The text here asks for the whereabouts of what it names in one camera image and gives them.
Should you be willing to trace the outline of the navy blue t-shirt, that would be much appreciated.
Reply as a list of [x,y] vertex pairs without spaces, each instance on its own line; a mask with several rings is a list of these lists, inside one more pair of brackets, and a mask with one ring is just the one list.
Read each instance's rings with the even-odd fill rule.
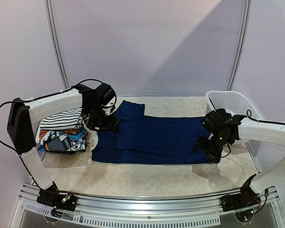
[[187,165],[209,163],[202,149],[193,150],[199,137],[209,137],[202,117],[153,117],[145,105],[123,101],[114,112],[119,133],[98,132],[92,160],[105,163]]

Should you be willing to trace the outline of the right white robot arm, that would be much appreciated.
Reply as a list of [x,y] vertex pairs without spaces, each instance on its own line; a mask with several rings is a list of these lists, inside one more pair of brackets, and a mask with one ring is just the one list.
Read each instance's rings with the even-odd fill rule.
[[[251,111],[246,115],[231,115],[220,108],[210,111],[201,120],[202,126],[210,136],[200,136],[193,151],[203,150],[212,163],[219,163],[223,146],[232,145],[239,140],[254,140],[272,143],[285,147],[285,123],[257,120],[251,117]],[[255,194],[285,180],[285,158],[261,174],[256,174],[245,185],[236,197],[240,207],[251,203]]]

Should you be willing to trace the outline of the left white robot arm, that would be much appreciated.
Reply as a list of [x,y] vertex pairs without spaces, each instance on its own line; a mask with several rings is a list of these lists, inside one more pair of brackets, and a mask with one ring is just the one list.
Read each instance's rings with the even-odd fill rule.
[[101,83],[95,89],[77,84],[62,92],[28,100],[16,98],[11,102],[7,132],[29,175],[44,190],[42,197],[50,206],[57,206],[61,196],[52,189],[56,185],[39,157],[33,125],[51,115],[81,108],[89,117],[86,125],[90,130],[118,134],[119,119],[105,113],[110,108],[109,102],[115,98],[112,87]]

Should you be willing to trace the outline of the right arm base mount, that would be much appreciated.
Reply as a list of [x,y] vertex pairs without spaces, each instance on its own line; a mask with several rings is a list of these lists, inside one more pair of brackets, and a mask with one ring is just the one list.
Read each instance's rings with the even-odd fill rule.
[[269,189],[265,189],[265,201],[262,202],[259,193],[255,193],[251,187],[251,181],[256,174],[250,176],[240,188],[237,194],[227,194],[219,198],[219,204],[224,212],[234,211],[236,220],[240,223],[249,223],[259,213],[269,196]]

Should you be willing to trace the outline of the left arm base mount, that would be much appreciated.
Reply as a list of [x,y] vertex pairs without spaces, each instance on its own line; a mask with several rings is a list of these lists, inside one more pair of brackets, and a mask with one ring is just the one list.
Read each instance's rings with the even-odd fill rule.
[[53,182],[47,189],[39,189],[37,203],[52,207],[50,213],[55,218],[62,218],[64,210],[74,212],[78,197],[69,191],[61,191]]

